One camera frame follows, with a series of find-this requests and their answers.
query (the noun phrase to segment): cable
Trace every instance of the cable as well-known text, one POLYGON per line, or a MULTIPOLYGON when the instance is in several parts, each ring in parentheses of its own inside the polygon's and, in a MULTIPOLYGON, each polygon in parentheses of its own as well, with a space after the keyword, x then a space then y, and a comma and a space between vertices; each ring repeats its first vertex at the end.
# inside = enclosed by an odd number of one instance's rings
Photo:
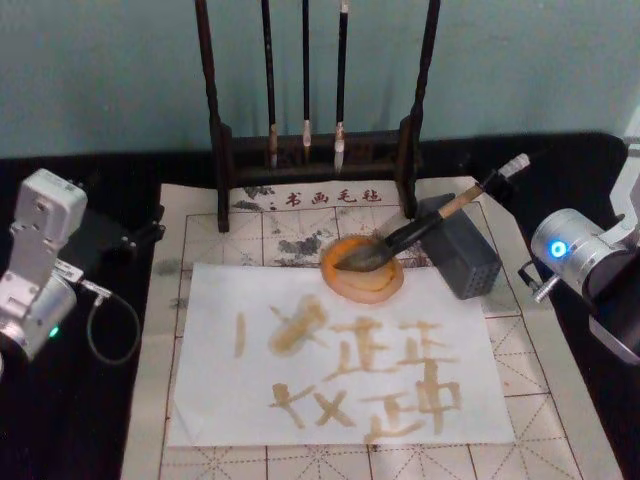
POLYGON ((133 342, 133 345, 123 357, 116 360, 107 358, 98 351, 95 345, 95 342, 93 341, 92 330, 93 330, 93 320, 96 316, 96 311, 98 310, 100 305, 102 305, 105 299, 105 297, 102 295, 98 295, 98 297, 96 297, 96 300, 93 302, 93 306, 91 307, 91 311, 89 312, 89 318, 87 320, 87 341, 89 342, 89 349, 91 350, 91 353, 93 353, 98 360, 100 360, 102 363, 106 365, 117 367, 127 363, 131 359, 131 357, 133 357, 133 355, 135 354, 136 350, 138 349, 138 346, 140 345, 140 339, 142 337, 142 329, 140 327, 140 318, 138 317, 138 313, 127 301, 125 301, 123 298, 116 295, 115 293, 111 293, 111 295, 108 298, 113 298, 114 300, 119 302, 131 314, 131 318, 134 321, 134 326, 136 329, 136 338, 133 342))

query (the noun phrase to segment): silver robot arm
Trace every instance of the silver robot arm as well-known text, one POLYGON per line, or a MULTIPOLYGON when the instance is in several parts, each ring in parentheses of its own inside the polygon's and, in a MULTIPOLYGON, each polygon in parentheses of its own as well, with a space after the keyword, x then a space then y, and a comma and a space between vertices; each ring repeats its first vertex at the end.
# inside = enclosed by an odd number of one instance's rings
MULTIPOLYGON (((618 223, 607 231, 573 209, 542 221, 531 251, 553 276, 529 284, 542 301, 564 281, 590 306, 591 333, 626 363, 640 365, 640 144, 629 148, 610 200, 618 223)), ((519 273, 528 281, 524 268, 519 273)))
POLYGON ((32 360, 75 306, 64 270, 56 274, 54 269, 86 205, 85 192, 47 170, 22 183, 11 225, 9 268, 0 279, 0 348, 17 346, 32 360))

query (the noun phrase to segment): black tabletop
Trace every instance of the black tabletop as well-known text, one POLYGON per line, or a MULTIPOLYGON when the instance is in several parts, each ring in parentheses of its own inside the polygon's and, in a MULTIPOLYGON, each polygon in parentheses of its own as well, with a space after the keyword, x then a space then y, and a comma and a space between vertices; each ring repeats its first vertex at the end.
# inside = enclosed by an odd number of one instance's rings
MULTIPOLYGON (((421 177, 457 175, 461 165, 481 172, 521 152, 537 154, 508 206, 525 238, 548 213, 564 207, 603 227, 614 222, 608 197, 626 158, 614 137, 447 140, 425 142, 422 151, 421 177)), ((176 152, 0 160, 0 271, 11 249, 8 227, 19 183, 37 168, 82 180, 90 209, 135 229, 152 215, 161 183, 214 187, 210 158, 207 152, 176 152)), ((124 266, 103 265, 92 280, 120 294, 143 318, 152 254, 143 252, 124 266)), ((28 368, 12 368, 0 383, 0 478, 119 478, 137 358, 109 368, 91 356, 84 331, 91 300, 81 295, 60 334, 28 368)), ((640 478, 640 370, 623 365, 591 336, 587 310, 576 295, 562 287, 552 301, 620 467, 626 478, 640 478)), ((96 326, 101 341, 126 343, 126 320, 116 311, 105 316, 96 326)))

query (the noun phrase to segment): teal wall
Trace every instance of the teal wall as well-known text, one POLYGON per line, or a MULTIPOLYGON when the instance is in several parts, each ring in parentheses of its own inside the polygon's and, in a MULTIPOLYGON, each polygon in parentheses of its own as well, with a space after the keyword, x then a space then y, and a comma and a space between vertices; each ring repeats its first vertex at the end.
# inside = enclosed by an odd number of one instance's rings
MULTIPOLYGON (((267 133, 259 0, 209 0, 223 121, 267 133)), ((314 132, 335 121, 338 1, 311 0, 314 132)), ((603 130, 640 98, 638 0, 443 0, 424 138, 603 130)), ((279 131, 302 126, 300 0, 272 0, 279 131)), ((353 0, 347 131, 396 128, 426 0, 353 0)), ((191 0, 0 0, 0 158, 209 145, 191 0)))

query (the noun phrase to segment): paper sheet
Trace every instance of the paper sheet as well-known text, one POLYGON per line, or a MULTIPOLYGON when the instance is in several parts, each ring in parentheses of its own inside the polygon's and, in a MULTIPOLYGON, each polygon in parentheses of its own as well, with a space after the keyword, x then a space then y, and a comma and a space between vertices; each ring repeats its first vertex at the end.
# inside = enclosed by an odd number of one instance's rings
POLYGON ((514 439, 480 302, 434 268, 364 306, 317 269, 197 264, 174 401, 172 446, 514 439))

